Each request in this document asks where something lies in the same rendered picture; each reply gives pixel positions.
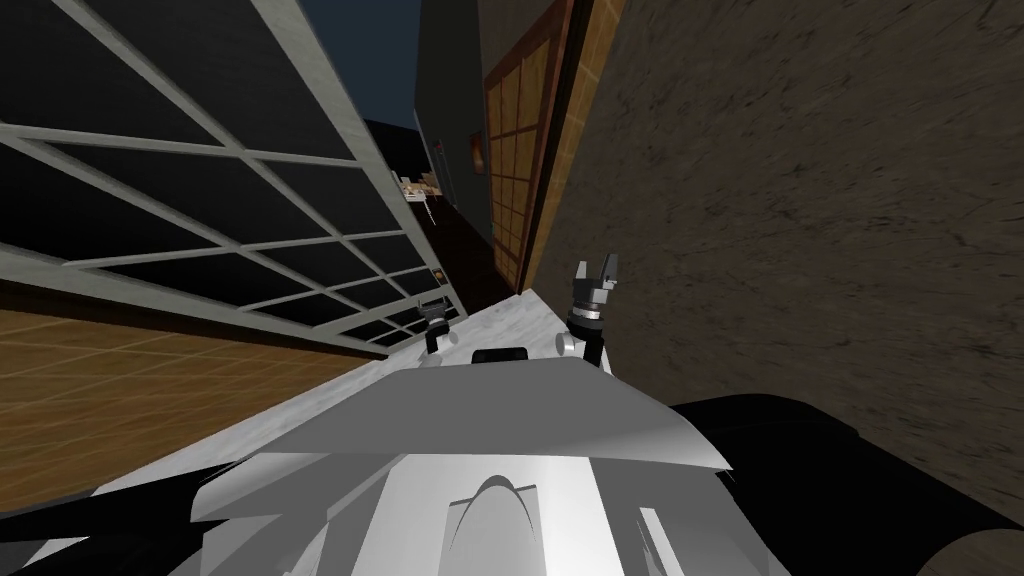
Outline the brown wooden panelled door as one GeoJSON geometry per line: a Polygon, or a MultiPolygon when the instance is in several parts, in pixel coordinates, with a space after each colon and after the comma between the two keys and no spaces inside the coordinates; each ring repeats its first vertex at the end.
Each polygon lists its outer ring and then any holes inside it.
{"type": "Polygon", "coordinates": [[[553,0],[484,78],[495,266],[517,292],[575,0],[553,0]]]}

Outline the small table with items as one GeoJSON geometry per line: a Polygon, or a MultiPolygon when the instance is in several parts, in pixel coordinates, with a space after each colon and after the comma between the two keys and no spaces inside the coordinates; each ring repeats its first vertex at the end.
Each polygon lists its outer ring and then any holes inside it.
{"type": "Polygon", "coordinates": [[[424,173],[421,178],[415,182],[410,177],[399,176],[394,170],[392,170],[391,173],[401,190],[406,201],[410,204],[422,204],[427,217],[435,227],[437,222],[432,212],[431,202],[433,200],[441,199],[443,195],[440,188],[437,186],[434,173],[424,173]]]}

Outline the large white-framed grid window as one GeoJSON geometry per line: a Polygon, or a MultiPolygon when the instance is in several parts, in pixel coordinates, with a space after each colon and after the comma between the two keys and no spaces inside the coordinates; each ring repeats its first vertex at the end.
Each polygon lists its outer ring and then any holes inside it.
{"type": "Polygon", "coordinates": [[[466,315],[301,0],[0,0],[0,280],[368,357],[466,315]]]}

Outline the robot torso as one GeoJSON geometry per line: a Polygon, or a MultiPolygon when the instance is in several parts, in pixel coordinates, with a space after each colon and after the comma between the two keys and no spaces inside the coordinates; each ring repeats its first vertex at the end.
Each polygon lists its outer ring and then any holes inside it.
{"type": "Polygon", "coordinates": [[[574,358],[394,372],[197,493],[197,576],[791,576],[686,419],[574,358]]]}

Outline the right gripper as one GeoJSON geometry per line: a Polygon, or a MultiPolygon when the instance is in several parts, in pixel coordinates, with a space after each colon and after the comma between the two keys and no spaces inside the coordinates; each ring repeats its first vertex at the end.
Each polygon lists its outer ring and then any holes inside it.
{"type": "Polygon", "coordinates": [[[573,306],[597,308],[604,305],[617,284],[617,270],[618,255],[614,253],[605,257],[599,278],[589,278],[587,261],[580,261],[572,281],[573,306]]]}

